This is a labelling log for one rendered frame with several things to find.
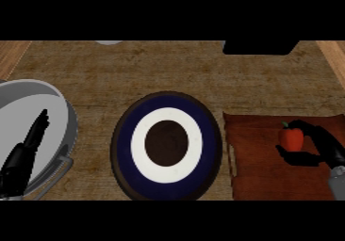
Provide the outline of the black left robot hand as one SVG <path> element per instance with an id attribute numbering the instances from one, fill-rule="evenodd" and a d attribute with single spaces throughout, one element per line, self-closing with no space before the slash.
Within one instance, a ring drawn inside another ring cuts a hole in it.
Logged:
<path id="1" fill-rule="evenodd" d="M 0 169 L 0 200 L 24 196 L 33 175 L 36 153 L 49 124 L 48 110 L 43 109 L 34 120 L 27 137 L 15 145 Z"/>

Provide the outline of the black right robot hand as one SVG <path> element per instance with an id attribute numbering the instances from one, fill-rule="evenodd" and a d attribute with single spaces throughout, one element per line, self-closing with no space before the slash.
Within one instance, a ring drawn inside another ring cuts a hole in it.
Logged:
<path id="1" fill-rule="evenodd" d="M 322 162 L 329 168 L 345 168 L 345 148 L 330 132 L 320 126 L 307 123 L 302 120 L 293 120 L 289 125 L 292 129 L 298 128 L 311 142 L 319 154 L 308 152 L 289 152 L 282 145 L 276 146 L 280 156 L 292 166 L 317 167 Z"/>

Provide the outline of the red bell pepper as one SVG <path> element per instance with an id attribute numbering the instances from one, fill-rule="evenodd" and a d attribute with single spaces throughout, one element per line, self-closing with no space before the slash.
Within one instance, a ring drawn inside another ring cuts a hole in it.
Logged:
<path id="1" fill-rule="evenodd" d="M 289 152 L 301 152 L 304 147 L 304 132 L 299 128 L 290 128 L 286 121 L 283 121 L 283 129 L 279 132 L 279 141 L 282 147 Z"/>

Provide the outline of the red-brown tray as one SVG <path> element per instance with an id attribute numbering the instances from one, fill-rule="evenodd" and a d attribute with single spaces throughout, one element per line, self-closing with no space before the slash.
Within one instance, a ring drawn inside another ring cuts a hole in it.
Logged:
<path id="1" fill-rule="evenodd" d="M 276 145 L 283 121 L 320 125 L 345 147 L 345 116 L 256 116 L 222 114 L 227 149 L 234 149 L 233 198 L 246 200 L 332 201 L 330 169 L 290 166 Z"/>

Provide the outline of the blue and white plate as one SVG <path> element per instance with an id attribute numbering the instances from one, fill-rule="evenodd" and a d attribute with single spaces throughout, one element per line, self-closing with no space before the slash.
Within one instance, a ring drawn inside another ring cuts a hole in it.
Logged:
<path id="1" fill-rule="evenodd" d="M 160 91 L 133 103 L 110 146 L 114 176 L 133 200 L 197 200 L 216 179 L 221 156 L 219 125 L 191 95 Z"/>

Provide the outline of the grey metal pan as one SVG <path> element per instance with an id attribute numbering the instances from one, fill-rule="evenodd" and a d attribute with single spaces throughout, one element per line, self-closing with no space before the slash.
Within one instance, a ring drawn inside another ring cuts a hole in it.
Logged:
<path id="1" fill-rule="evenodd" d="M 43 110 L 48 110 L 49 127 L 24 192 L 24 196 L 36 193 L 36 201 L 73 167 L 70 152 L 77 141 L 79 118 L 74 107 L 48 82 L 34 79 L 0 80 L 0 169 L 15 145 L 25 140 Z"/>

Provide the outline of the black appliance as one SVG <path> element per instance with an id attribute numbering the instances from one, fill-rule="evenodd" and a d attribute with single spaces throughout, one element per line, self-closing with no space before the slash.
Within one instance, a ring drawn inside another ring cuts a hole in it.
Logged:
<path id="1" fill-rule="evenodd" d="M 222 52 L 227 55 L 276 55 L 285 56 L 290 53 L 298 40 L 227 40 L 222 45 Z"/>

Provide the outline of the tan woven placemat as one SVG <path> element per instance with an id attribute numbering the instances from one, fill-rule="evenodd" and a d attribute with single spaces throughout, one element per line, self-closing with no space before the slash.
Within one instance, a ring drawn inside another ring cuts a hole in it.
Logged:
<path id="1" fill-rule="evenodd" d="M 345 90 L 313 41 L 286 56 L 228 56 L 216 41 L 0 41 L 0 81 L 50 83 L 79 114 L 74 165 L 45 201 L 116 200 L 110 168 L 116 123 L 150 93 L 194 96 L 215 116 L 345 116 Z"/>

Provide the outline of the pale grey object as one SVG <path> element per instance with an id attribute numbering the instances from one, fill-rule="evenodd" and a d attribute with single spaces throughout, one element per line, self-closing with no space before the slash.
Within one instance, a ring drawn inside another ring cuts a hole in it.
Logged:
<path id="1" fill-rule="evenodd" d="M 116 45 L 119 43 L 122 43 L 123 41 L 122 40 L 95 40 L 95 42 L 101 45 Z"/>

